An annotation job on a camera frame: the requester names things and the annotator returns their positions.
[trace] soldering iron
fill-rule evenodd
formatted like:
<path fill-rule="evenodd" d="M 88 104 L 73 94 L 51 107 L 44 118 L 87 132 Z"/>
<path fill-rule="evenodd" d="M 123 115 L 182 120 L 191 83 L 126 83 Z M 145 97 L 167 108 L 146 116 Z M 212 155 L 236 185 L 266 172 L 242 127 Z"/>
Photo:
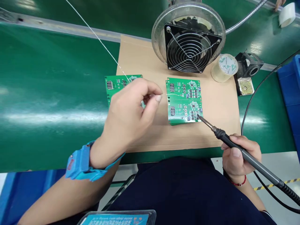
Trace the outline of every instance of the soldering iron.
<path fill-rule="evenodd" d="M 281 179 L 279 179 L 268 168 L 266 168 L 257 159 L 255 159 L 252 155 L 250 155 L 250 153 L 248 153 L 246 149 L 232 142 L 224 130 L 211 125 L 207 120 L 205 120 L 200 115 L 197 116 L 200 118 L 200 120 L 203 123 L 205 123 L 215 133 L 217 139 L 223 141 L 230 148 L 236 147 L 239 150 L 241 150 L 244 160 L 250 163 L 256 170 L 258 170 L 262 175 L 264 175 L 265 178 L 267 178 L 270 182 L 272 182 L 276 187 L 282 190 L 287 196 L 289 196 L 295 203 L 297 203 L 300 206 L 300 197 L 289 186 L 287 186 Z"/>

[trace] floor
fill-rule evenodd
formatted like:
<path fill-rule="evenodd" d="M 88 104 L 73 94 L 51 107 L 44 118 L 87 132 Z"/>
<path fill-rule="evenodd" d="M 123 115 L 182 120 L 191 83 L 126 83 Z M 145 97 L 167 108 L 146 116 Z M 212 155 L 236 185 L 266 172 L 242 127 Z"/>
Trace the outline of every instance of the floor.
<path fill-rule="evenodd" d="M 212 162 L 219 172 L 222 172 L 222 158 L 213 158 Z M 263 154 L 262 157 L 263 164 L 269 168 L 273 173 L 275 173 L 283 181 L 293 180 L 300 178 L 300 164 L 296 152 L 281 152 L 281 153 L 270 153 Z M 138 168 L 136 164 L 121 165 L 113 179 L 113 181 L 124 181 L 130 175 L 137 173 Z M 5 181 L 6 174 L 0 173 L 0 192 Z M 249 174 L 248 179 L 252 184 L 253 188 L 262 186 L 257 180 L 255 175 Z M 261 179 L 265 184 L 270 184 L 270 182 L 260 175 Z M 300 181 L 288 183 L 288 186 L 293 189 L 300 196 Z M 118 191 L 119 187 L 110 187 L 106 195 L 102 198 L 99 204 L 99 210 L 108 203 L 108 201 L 113 197 L 113 195 Z M 284 203 L 291 207 L 299 208 L 296 203 L 289 199 L 284 193 L 282 193 L 276 187 L 270 188 L 270 190 Z M 279 203 L 277 203 L 265 189 L 257 190 L 257 194 L 260 196 L 264 202 L 266 209 L 271 214 L 273 219 L 278 225 L 285 224 L 299 224 L 299 215 L 288 211 L 283 208 Z"/>

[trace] right hand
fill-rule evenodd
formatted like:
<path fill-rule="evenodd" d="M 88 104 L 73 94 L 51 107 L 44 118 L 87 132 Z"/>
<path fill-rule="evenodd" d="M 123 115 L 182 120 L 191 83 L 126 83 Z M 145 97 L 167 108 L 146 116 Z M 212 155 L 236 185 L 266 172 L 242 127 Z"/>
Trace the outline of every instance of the right hand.
<path fill-rule="evenodd" d="M 230 140 L 242 146 L 259 162 L 262 162 L 262 153 L 259 144 L 248 140 L 245 136 L 238 134 L 230 135 Z M 229 148 L 225 143 L 222 144 L 223 152 L 223 168 L 235 183 L 241 183 L 245 175 L 253 172 L 255 168 L 243 159 L 242 152 L 238 148 Z"/>

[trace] cardboard sheet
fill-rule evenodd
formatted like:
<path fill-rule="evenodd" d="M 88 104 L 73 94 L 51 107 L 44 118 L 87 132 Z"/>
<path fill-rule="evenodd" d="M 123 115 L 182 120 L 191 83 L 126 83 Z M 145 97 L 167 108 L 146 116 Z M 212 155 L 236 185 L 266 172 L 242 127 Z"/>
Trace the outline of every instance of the cardboard sheet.
<path fill-rule="evenodd" d="M 121 36 L 119 65 L 126 75 L 142 74 L 163 90 L 162 101 L 147 134 L 128 152 L 165 151 L 221 146 L 214 133 L 203 122 L 171 126 L 168 124 L 167 77 L 200 80 L 203 117 L 226 133 L 240 134 L 238 97 L 233 77 L 225 83 L 216 82 L 208 65 L 202 74 L 170 71 L 156 56 L 151 42 Z M 123 75 L 118 67 L 117 75 Z"/>

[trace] red string bracelet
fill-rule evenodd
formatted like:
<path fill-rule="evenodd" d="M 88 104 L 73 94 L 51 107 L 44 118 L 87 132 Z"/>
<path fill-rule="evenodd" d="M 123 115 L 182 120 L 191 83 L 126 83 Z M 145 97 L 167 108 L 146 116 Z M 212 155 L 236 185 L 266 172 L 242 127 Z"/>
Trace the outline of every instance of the red string bracelet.
<path fill-rule="evenodd" d="M 234 183 L 234 182 L 232 182 L 232 180 L 229 180 L 233 185 L 235 185 L 235 186 L 242 186 L 244 183 L 246 183 L 246 180 L 247 180 L 247 177 L 246 177 L 246 175 L 245 175 L 245 179 L 244 179 L 244 182 L 243 183 L 241 183 L 241 184 L 236 184 L 236 183 Z"/>

